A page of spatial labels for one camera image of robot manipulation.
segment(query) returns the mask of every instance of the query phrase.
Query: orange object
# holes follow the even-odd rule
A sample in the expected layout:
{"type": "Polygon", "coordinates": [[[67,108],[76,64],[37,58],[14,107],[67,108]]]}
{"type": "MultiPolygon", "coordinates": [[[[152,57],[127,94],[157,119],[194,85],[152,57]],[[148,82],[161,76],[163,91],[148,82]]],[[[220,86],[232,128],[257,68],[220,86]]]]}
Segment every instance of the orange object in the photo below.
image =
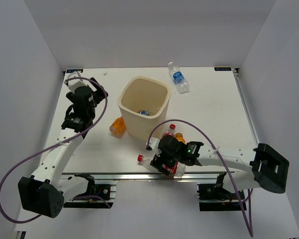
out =
{"type": "Polygon", "coordinates": [[[181,141],[183,143],[186,143],[185,139],[183,138],[183,134],[182,133],[177,133],[175,134],[175,138],[178,140],[178,141],[181,141]]]}
{"type": "Polygon", "coordinates": [[[110,126],[110,132],[112,133],[112,135],[117,137],[122,136],[125,130],[126,130],[126,126],[123,117],[117,118],[110,126]]]}

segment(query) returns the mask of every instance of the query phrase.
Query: black tag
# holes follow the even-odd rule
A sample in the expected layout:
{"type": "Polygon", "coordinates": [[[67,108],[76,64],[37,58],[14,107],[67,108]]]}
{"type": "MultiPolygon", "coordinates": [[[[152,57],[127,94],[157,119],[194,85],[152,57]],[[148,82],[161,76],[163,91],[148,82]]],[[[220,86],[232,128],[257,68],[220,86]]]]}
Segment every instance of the black tag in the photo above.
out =
{"type": "Polygon", "coordinates": [[[215,71],[231,71],[230,67],[214,67],[215,71]]]}
{"type": "Polygon", "coordinates": [[[83,73],[83,69],[67,69],[66,70],[66,73],[73,73],[73,72],[80,72],[80,73],[83,73]]]}

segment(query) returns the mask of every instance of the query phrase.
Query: beige bin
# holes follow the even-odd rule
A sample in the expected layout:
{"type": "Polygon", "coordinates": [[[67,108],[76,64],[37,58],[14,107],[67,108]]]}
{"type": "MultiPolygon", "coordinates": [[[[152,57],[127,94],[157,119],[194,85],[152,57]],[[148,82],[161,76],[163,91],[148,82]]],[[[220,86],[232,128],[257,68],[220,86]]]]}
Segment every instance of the beige bin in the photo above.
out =
{"type": "MultiPolygon", "coordinates": [[[[118,98],[128,132],[138,138],[148,139],[152,129],[166,119],[170,88],[165,83],[144,76],[133,78],[118,98]],[[139,111],[148,111],[150,116],[139,111]]],[[[160,137],[161,127],[153,137],[160,137]]]]}

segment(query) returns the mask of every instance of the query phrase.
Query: purple cable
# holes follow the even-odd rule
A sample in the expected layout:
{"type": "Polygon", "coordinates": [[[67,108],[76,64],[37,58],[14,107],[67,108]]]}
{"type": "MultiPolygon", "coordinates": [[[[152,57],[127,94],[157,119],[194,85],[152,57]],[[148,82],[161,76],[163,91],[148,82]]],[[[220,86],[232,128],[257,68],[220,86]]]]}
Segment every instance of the purple cable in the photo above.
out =
{"type": "Polygon", "coordinates": [[[96,195],[79,196],[79,197],[75,197],[73,199],[87,199],[87,198],[97,198],[97,199],[101,200],[108,208],[111,208],[111,206],[107,203],[107,201],[105,201],[103,198],[96,196],[96,195]]]}
{"type": "Polygon", "coordinates": [[[230,178],[230,181],[231,181],[231,183],[233,184],[233,187],[234,187],[234,190],[235,190],[235,194],[236,194],[236,197],[237,197],[237,199],[238,199],[240,209],[241,209],[241,211],[242,211],[242,213],[243,213],[243,217],[244,217],[244,220],[245,220],[245,223],[246,223],[248,232],[249,232],[250,236],[253,238],[253,237],[254,237],[254,233],[253,233],[253,226],[251,225],[252,223],[251,223],[251,200],[250,200],[250,193],[249,193],[250,191],[248,191],[248,196],[249,196],[249,198],[248,198],[248,203],[249,203],[249,205],[248,205],[248,206],[249,206],[249,208],[250,208],[250,209],[249,209],[249,220],[250,220],[250,222],[248,222],[247,215],[246,215],[246,212],[245,212],[245,210],[244,210],[244,205],[243,205],[243,202],[242,202],[242,200],[241,200],[241,198],[240,198],[240,195],[239,195],[239,192],[238,192],[236,183],[235,183],[235,181],[234,181],[234,178],[233,178],[233,176],[231,175],[231,172],[230,172],[230,170],[229,170],[229,168],[228,168],[228,166],[227,166],[227,164],[226,164],[226,162],[225,162],[223,156],[220,154],[220,152],[217,150],[217,148],[216,148],[216,146],[214,145],[214,143],[210,140],[210,138],[209,138],[203,131],[201,131],[198,127],[196,127],[195,125],[193,125],[192,123],[189,123],[189,122],[187,122],[187,121],[184,121],[184,120],[181,120],[181,119],[168,119],[168,120],[165,120],[165,121],[163,121],[162,123],[158,124],[155,128],[153,128],[153,130],[152,130],[152,131],[150,132],[150,134],[149,134],[149,139],[148,139],[148,142],[147,142],[147,146],[149,146],[150,138],[151,138],[152,134],[154,133],[154,131],[155,131],[158,127],[160,127],[162,124],[167,123],[167,122],[171,122],[171,121],[182,122],[182,123],[185,123],[185,124],[187,124],[187,125],[189,125],[189,126],[195,128],[196,130],[198,130],[198,131],[199,131],[199,132],[200,132],[200,133],[207,139],[207,141],[208,141],[209,144],[212,146],[212,148],[213,148],[214,150],[216,150],[216,153],[217,153],[218,157],[220,158],[220,160],[222,161],[222,163],[223,163],[223,165],[224,165],[224,167],[225,167],[225,169],[226,169],[226,171],[227,171],[227,173],[228,173],[228,176],[229,176],[229,178],[230,178]]]}
{"type": "MultiPolygon", "coordinates": [[[[85,77],[73,77],[73,78],[69,78],[69,79],[65,80],[65,82],[72,81],[72,80],[77,80],[77,79],[81,79],[81,80],[89,81],[93,86],[98,86],[98,87],[100,87],[101,90],[103,91],[104,96],[105,96],[105,105],[104,105],[104,109],[103,109],[101,115],[98,117],[98,119],[95,121],[94,124],[92,124],[90,127],[88,127],[86,130],[82,131],[81,133],[78,133],[77,135],[75,135],[75,136],[73,136],[73,137],[70,137],[70,138],[67,138],[67,139],[63,140],[61,143],[66,143],[66,142],[68,142],[68,141],[71,141],[71,140],[73,140],[73,139],[75,139],[75,138],[77,138],[77,137],[83,135],[83,134],[86,134],[91,128],[93,128],[93,127],[94,127],[94,126],[101,120],[101,118],[103,117],[103,115],[104,115],[104,113],[105,113],[105,110],[106,110],[106,108],[107,108],[107,105],[108,105],[108,98],[107,98],[107,94],[106,94],[105,90],[103,89],[103,87],[102,87],[101,85],[99,85],[99,84],[96,83],[95,81],[92,81],[92,80],[90,80],[89,78],[85,78],[85,77]]],[[[1,189],[2,189],[3,183],[5,182],[6,178],[9,176],[9,174],[10,174],[12,171],[14,171],[17,167],[19,167],[21,164],[27,162],[28,160],[30,160],[30,159],[32,159],[32,158],[34,158],[34,157],[36,157],[36,156],[38,156],[38,155],[40,155],[40,154],[42,154],[42,153],[48,151],[48,150],[54,149],[54,148],[56,148],[56,147],[58,147],[58,146],[60,146],[60,144],[59,144],[59,143],[56,143],[56,144],[54,144],[54,145],[52,145],[52,146],[50,146],[50,147],[47,147],[47,148],[45,148],[45,149],[43,149],[43,150],[41,150],[41,151],[39,151],[39,152],[37,152],[37,153],[31,155],[31,156],[25,158],[24,160],[20,161],[20,162],[17,163],[15,166],[13,166],[13,167],[12,167],[12,168],[11,168],[11,169],[10,169],[4,176],[3,176],[3,178],[2,178],[1,181],[0,181],[0,193],[1,193],[1,189]]],[[[24,221],[18,221],[18,220],[15,220],[15,219],[9,217],[9,216],[5,213],[5,211],[4,211],[3,208],[2,208],[1,201],[0,201],[0,213],[4,216],[5,219],[7,219],[8,221],[10,221],[10,222],[12,222],[12,223],[16,223],[16,224],[28,223],[28,222],[31,222],[31,221],[33,221],[33,220],[35,220],[35,219],[37,219],[38,217],[41,216],[41,215],[37,215],[37,216],[35,216],[35,217],[31,218],[31,219],[24,220],[24,221]]]]}

